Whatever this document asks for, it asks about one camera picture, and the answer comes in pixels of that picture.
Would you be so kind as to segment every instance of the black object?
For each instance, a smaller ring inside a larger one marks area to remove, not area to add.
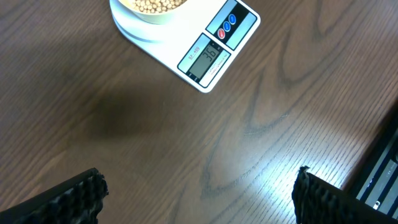
[[[397,224],[398,221],[300,168],[292,199],[297,224]]]
[[[398,104],[383,122],[370,154],[351,179],[350,195],[398,219]]]
[[[0,223],[98,223],[108,186],[92,168],[0,213]]]

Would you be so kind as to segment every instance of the lcd display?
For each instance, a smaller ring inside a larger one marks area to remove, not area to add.
[[[201,53],[198,60],[193,64],[189,72],[197,78],[201,78],[208,70],[210,65],[213,64],[219,54],[220,52],[217,49],[211,45],[207,45],[206,49]]]

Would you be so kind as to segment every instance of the wooden table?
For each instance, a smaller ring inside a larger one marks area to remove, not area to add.
[[[202,94],[107,1],[1,0],[0,210],[91,167],[100,223],[293,223],[297,170],[342,187],[398,96],[398,3],[247,0],[262,18]]]

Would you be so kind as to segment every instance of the white scale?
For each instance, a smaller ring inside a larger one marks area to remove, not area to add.
[[[261,21],[240,0],[196,0],[186,19],[166,25],[141,20],[118,0],[109,3],[127,39],[204,93],[217,84]]]

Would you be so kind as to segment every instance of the white bowl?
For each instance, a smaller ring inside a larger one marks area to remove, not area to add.
[[[143,21],[150,22],[152,24],[166,24],[174,19],[182,19],[184,17],[184,15],[186,15],[189,12],[189,10],[187,10],[187,8],[189,8],[192,5],[193,1],[197,1],[197,0],[187,0],[181,6],[176,7],[175,9],[172,9],[167,12],[143,13],[141,11],[135,10],[131,6],[131,3],[128,0],[119,0],[119,2],[121,4],[123,4],[128,9],[130,9],[136,16],[141,18]]]

